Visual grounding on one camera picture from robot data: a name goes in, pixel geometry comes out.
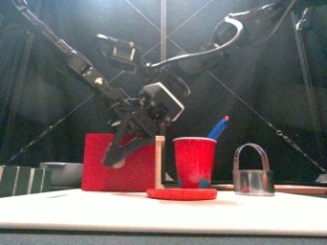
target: black curtain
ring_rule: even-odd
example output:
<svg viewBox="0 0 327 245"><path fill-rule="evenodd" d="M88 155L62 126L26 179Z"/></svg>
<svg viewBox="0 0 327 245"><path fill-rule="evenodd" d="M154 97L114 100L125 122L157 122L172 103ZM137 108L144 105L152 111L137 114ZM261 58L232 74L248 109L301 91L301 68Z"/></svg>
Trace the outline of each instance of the black curtain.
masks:
<svg viewBox="0 0 327 245"><path fill-rule="evenodd" d="M166 0L165 56L197 52L230 12L246 11L269 2ZM108 66L94 36L101 33L132 41L141 48L144 58L158 62L162 55L160 1L53 0L28 1L28 4L53 32L88 57L112 86L134 96L144 78ZM10 165L36 167L40 162L82 162L85 134L113 132L102 124L104 102L92 97L90 87L66 69L53 46L38 34L26 31L10 1L1 2L0 14L1 164L9 161ZM284 142L268 123L327 168L325 22L325 6L319 6L313 9L311 26L302 31L311 94L302 80L289 16L270 39L257 39L192 83L192 94L181 99L185 111L165 135L165 168L172 177L172 139L206 136L217 120L228 115L229 126L217 143L214 180L230 180L234 149L248 142L264 148L277 182L316 179L321 171ZM60 119L65 120L49 130ZM45 137L38 140L36 137L45 131ZM33 140L38 141L10 161ZM260 159L250 149L244 149L241 168L249 167L260 167Z"/></svg>

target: cup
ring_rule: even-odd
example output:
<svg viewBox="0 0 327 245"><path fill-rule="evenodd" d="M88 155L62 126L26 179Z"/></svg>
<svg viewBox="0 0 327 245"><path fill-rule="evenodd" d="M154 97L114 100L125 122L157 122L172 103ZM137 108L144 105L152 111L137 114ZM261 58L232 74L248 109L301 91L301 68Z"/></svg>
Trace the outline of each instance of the cup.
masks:
<svg viewBox="0 0 327 245"><path fill-rule="evenodd" d="M217 142L209 138L182 137L173 143L178 188L209 188Z"/></svg>

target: metal shackle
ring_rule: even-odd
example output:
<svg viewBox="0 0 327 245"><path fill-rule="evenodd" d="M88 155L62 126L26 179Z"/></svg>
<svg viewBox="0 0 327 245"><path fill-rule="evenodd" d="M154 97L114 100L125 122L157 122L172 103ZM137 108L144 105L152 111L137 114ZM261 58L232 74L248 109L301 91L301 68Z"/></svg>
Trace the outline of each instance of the metal shackle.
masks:
<svg viewBox="0 0 327 245"><path fill-rule="evenodd" d="M258 152L262 170L264 170L264 171L269 171L269 162L268 162L266 154L265 154L262 148L261 148L258 145L253 144L253 143L246 143L246 144L244 144L244 145L241 145L241 146L237 147L237 149L236 149L236 151L234 151L234 154L233 154L233 171L234 171L234 170L236 170L236 171L238 170L240 151L241 151L241 149L242 149L246 145L250 146L252 148L254 148L256 151Z"/></svg>

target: white table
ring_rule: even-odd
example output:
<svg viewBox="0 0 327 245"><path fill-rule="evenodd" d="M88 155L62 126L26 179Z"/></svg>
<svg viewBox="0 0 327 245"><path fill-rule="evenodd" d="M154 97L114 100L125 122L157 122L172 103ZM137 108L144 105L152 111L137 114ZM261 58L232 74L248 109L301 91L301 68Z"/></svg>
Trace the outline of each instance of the white table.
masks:
<svg viewBox="0 0 327 245"><path fill-rule="evenodd" d="M0 229L327 236L327 199L278 192L166 201L142 192L70 189L1 198L0 208Z"/></svg>

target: blue pen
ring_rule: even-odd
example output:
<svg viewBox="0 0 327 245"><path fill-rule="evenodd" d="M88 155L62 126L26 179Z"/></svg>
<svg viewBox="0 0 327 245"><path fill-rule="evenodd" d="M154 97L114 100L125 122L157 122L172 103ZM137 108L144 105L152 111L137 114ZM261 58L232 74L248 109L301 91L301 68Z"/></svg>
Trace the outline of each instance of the blue pen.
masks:
<svg viewBox="0 0 327 245"><path fill-rule="evenodd" d="M218 139L220 135L222 134L224 129L226 128L228 125L228 116L224 116L222 119L218 121L213 129L210 130L208 134L208 138L213 139L214 141Z"/></svg>

